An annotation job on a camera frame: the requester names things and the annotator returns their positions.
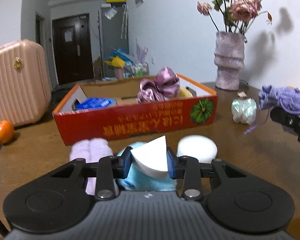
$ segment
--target suitcase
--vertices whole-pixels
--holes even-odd
[[[47,111],[51,91],[41,45],[28,40],[0,47],[0,121],[35,123]]]

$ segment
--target dark brown door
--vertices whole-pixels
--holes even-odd
[[[59,85],[93,78],[89,15],[52,21]]]

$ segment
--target orange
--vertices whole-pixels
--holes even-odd
[[[0,122],[0,143],[8,143],[12,140],[14,134],[14,128],[12,123],[3,120]]]

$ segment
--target wooden table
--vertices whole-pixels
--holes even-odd
[[[257,101],[257,89],[242,90]],[[176,151],[178,141],[184,136],[207,136],[216,143],[219,158],[285,189],[296,206],[288,232],[300,240],[300,143],[297,137],[283,132],[281,125],[270,119],[251,134],[244,135],[247,126],[235,124],[232,120],[231,102],[237,93],[217,91],[219,100],[214,123],[171,131],[166,134],[167,145]],[[266,113],[261,113],[258,118],[263,121]],[[0,151],[0,219],[6,226],[2,213],[5,196],[13,189],[66,163],[71,149],[63,144],[55,122],[49,116],[39,124],[18,129],[17,135],[17,140]],[[130,143],[147,142],[158,136],[115,140],[110,141],[109,145],[114,152],[118,152]]]

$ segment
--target pink scrunchie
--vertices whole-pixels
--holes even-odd
[[[176,97],[180,92],[180,81],[171,68],[164,67],[154,77],[154,80],[143,79],[140,82],[140,92],[137,102],[165,101],[165,97]]]

